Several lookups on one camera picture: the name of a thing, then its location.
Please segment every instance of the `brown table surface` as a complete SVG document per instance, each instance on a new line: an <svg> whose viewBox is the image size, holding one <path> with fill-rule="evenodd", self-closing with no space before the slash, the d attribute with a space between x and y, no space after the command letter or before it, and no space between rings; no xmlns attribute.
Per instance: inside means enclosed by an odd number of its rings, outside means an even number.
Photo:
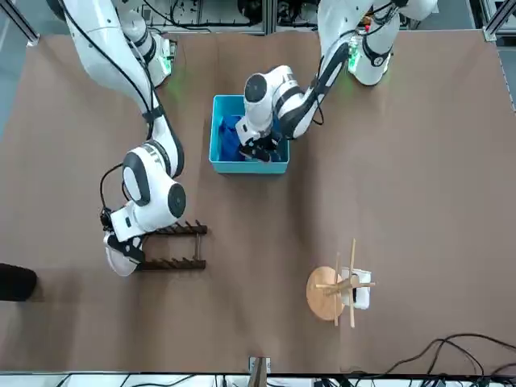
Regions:
<svg viewBox="0 0 516 387"><path fill-rule="evenodd" d="M383 372L432 339L476 331L516 343L516 120L497 50L479 31L402 32L375 88L343 75L326 123L292 144L278 177L221 176L207 160L211 103L253 72L290 65L306 85L319 58L310 33L182 35L160 89L186 151L186 219L210 227L201 273L109 268L99 178L140 144L133 101L92 82L68 37L29 48L0 143L1 261L33 268L33 302L0 304L0 369ZM106 187L121 204L119 173ZM340 327L310 312L310 272L372 271L371 308ZM148 254L192 245L153 240ZM459 341L489 369L507 350ZM397 372L424 373L431 357ZM472 373L454 348L435 372Z"/></svg>

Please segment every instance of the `blue cloth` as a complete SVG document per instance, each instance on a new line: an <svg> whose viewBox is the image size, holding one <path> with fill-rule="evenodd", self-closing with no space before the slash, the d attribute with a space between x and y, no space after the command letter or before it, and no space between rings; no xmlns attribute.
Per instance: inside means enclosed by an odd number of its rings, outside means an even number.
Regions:
<svg viewBox="0 0 516 387"><path fill-rule="evenodd" d="M241 119L238 115L227 115L218 129L221 148L221 161L245 161L245 157L239 152L239 135L236 133L236 123Z"/></svg>

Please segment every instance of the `blue plastic bin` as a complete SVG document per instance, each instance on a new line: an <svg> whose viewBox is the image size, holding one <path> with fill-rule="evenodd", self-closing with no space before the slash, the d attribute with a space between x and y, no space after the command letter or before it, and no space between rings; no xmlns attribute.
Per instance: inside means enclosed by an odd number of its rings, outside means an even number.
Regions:
<svg viewBox="0 0 516 387"><path fill-rule="evenodd" d="M280 161L264 163L258 160L220 161L219 128L223 117L244 115L242 95L215 95L211 115L210 163L218 173L285 173L290 159L289 141L282 140L278 147Z"/></svg>

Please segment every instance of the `black object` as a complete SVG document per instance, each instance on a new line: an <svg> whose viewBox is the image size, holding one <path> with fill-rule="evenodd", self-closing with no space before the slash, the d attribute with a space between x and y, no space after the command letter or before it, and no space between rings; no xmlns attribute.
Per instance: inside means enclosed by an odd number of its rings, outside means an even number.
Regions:
<svg viewBox="0 0 516 387"><path fill-rule="evenodd" d="M0 264L0 300L26 301L37 281L36 274L28 268Z"/></svg>
<svg viewBox="0 0 516 387"><path fill-rule="evenodd" d="M262 20L261 0L238 0L237 7L240 14L249 19L251 23L257 24Z"/></svg>
<svg viewBox="0 0 516 387"><path fill-rule="evenodd" d="M173 226L161 228L147 235L155 236L190 236L195 237L195 252L191 259L182 257L178 260L175 257L144 260L136 266L137 271L154 270L203 270L206 268L206 261L201 259L201 237L208 233L208 226L201 224L197 219L195 224L185 222L185 225L176 223Z"/></svg>

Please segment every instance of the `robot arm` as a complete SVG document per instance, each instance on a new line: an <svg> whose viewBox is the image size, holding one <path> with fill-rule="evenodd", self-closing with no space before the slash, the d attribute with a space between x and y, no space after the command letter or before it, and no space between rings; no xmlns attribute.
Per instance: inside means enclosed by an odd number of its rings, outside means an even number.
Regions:
<svg viewBox="0 0 516 387"><path fill-rule="evenodd" d="M185 191L173 180L183 169L182 146L146 69L127 44L127 35L137 39L139 21L135 15L120 18L126 25L123 29L111 0L60 0L60 4L85 71L99 85L135 100L148 123L148 140L130 150L123 160L123 182L131 200L114 212L104 209L101 216L106 246L139 261L143 258L141 243L135 245L141 239L135 242L135 238L174 224L185 210ZM139 54L149 63L157 48L147 59L145 52L152 51L156 41L146 27L144 31L134 47L141 49Z"/></svg>
<svg viewBox="0 0 516 387"><path fill-rule="evenodd" d="M347 65L356 26L373 6L370 32L354 50L352 73L364 85L378 83L387 69L399 31L398 11L411 19L424 19L437 0L321 0L318 32L321 44L319 70L306 91L301 90L288 66L251 75L245 85L245 116L236 125L239 150L246 157L270 161L269 151L281 137L296 139L310 126L315 111ZM272 131L277 118L281 133Z"/></svg>

